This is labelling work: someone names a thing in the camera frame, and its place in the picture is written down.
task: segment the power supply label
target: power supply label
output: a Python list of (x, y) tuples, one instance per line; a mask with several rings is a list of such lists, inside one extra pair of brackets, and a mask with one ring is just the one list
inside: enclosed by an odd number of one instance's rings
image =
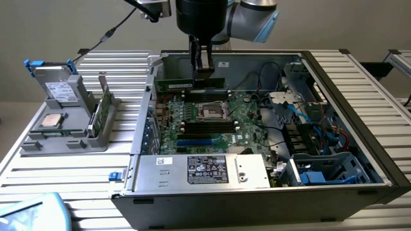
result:
[(186, 170), (189, 184), (228, 183), (227, 161), (224, 155), (188, 156)]

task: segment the workbench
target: workbench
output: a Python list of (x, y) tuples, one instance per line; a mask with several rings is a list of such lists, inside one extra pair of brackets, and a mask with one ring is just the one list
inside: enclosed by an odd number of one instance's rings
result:
[[(409, 112), (351, 54), (339, 50), (311, 52), (380, 145), (411, 179)], [(73, 230), (132, 230), (108, 199), (108, 191), (120, 190), (122, 182), (109, 183), (108, 174), (124, 169), (129, 163), (148, 57), (148, 51), (92, 51), (84, 57), (77, 70), (86, 90), (96, 97), (101, 95), (97, 75), (106, 72), (109, 89), (121, 99), (108, 150), (102, 153), (20, 157), (18, 144), (45, 108), (42, 104), (0, 164), (0, 207), (41, 193), (58, 192), (70, 212)], [(344, 222), (237, 227), (235, 230), (411, 230), (411, 192), (387, 205), (367, 207)]]

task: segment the processor chip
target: processor chip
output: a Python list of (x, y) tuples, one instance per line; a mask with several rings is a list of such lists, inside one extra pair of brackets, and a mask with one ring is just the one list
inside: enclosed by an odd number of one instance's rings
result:
[(45, 128), (56, 127), (61, 122), (61, 118), (62, 118), (61, 114), (48, 114), (44, 117), (41, 126)]

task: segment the gray wall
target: gray wall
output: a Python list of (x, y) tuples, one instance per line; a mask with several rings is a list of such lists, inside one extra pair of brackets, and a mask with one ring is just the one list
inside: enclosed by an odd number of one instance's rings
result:
[[(232, 40), (233, 49), (348, 48), (360, 61), (381, 60), (387, 49), (411, 49), (411, 0), (277, 0), (277, 4), (279, 21), (267, 43)], [(41, 101), (42, 90), (22, 60), (73, 58), (130, 9), (121, 0), (2, 0), (0, 101)], [(174, 17), (150, 24), (134, 14), (100, 49), (185, 49), (186, 40)], [(384, 84), (396, 96), (404, 97), (411, 89), (404, 78)]]

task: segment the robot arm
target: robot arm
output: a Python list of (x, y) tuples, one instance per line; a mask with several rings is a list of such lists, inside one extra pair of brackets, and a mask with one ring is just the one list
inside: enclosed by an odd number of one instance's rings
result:
[(225, 44), (229, 38), (264, 43), (271, 34), (279, 11), (275, 0), (241, 0), (227, 7), (224, 30), (212, 38), (213, 45)]
[[(125, 2), (137, 7), (134, 0)], [(140, 4), (154, 17), (170, 16), (169, 0), (138, 0)], [(141, 14), (156, 22), (146, 11)], [(276, 16), (275, 0), (176, 0), (177, 27), (188, 35), (194, 80), (206, 79), (213, 73), (212, 44), (224, 44), (229, 38), (265, 42)]]

